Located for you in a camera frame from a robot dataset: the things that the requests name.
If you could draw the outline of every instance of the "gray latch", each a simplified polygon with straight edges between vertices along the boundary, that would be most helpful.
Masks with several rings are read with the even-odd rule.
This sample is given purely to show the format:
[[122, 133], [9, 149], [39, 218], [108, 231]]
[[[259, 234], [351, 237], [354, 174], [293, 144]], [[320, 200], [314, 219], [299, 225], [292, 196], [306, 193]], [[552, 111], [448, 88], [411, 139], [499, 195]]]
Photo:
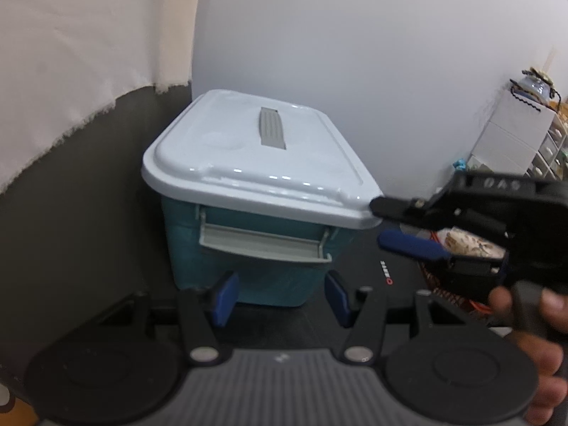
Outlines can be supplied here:
[[263, 146], [286, 150], [282, 119], [277, 110], [261, 107], [258, 117], [258, 130], [260, 142]]

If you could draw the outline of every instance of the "screw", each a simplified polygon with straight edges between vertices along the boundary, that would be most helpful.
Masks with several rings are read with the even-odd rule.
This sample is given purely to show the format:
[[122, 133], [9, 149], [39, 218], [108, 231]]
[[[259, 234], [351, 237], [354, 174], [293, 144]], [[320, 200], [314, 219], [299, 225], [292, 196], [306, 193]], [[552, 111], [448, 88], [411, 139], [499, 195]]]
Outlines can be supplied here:
[[365, 363], [373, 358], [373, 351], [364, 346], [351, 346], [345, 350], [343, 355], [351, 362]]
[[208, 346], [200, 346], [189, 353], [195, 362], [212, 362], [219, 357], [219, 351]]
[[370, 285], [363, 285], [362, 287], [359, 287], [359, 291], [361, 293], [368, 294], [373, 291], [373, 287], [371, 287]]
[[371, 287], [370, 285], [363, 285], [362, 287], [359, 287], [355, 293], [356, 298], [359, 301], [365, 301], [365, 298], [367, 298], [367, 295], [369, 293], [371, 293], [373, 291], [373, 287]]

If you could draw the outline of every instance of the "white lid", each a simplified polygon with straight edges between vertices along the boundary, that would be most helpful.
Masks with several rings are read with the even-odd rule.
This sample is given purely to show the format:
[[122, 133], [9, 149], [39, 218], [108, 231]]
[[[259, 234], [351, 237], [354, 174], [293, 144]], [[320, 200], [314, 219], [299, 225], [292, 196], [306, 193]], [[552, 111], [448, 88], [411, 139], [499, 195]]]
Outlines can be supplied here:
[[[270, 119], [277, 110], [280, 144], [277, 132], [261, 139], [275, 123], [260, 127], [262, 108]], [[234, 91], [185, 109], [144, 153], [143, 177], [186, 202], [352, 229], [379, 223], [368, 204], [382, 193], [325, 114]]]

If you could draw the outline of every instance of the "round pad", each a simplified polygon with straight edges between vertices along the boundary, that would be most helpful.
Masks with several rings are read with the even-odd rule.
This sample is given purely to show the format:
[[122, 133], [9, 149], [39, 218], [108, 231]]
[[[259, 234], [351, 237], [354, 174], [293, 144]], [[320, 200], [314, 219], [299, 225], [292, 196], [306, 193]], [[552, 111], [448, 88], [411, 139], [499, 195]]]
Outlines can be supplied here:
[[180, 374], [175, 346], [154, 341], [60, 341], [25, 379], [38, 413], [62, 424], [122, 424], [154, 411]]
[[448, 334], [418, 335], [395, 351], [386, 364], [393, 393], [416, 412], [450, 424], [521, 415], [536, 391], [534, 365], [498, 336], [475, 333], [453, 327]]

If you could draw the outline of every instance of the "white wall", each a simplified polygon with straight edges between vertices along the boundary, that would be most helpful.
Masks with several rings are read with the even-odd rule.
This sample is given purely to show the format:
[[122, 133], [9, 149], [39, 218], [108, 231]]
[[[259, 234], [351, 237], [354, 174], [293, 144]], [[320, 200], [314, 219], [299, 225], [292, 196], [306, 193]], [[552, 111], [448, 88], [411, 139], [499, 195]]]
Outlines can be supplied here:
[[568, 95], [566, 16], [568, 0], [200, 0], [193, 87], [321, 109], [385, 193], [428, 195], [552, 47]]
[[187, 84], [197, 0], [0, 0], [0, 192], [65, 133]]

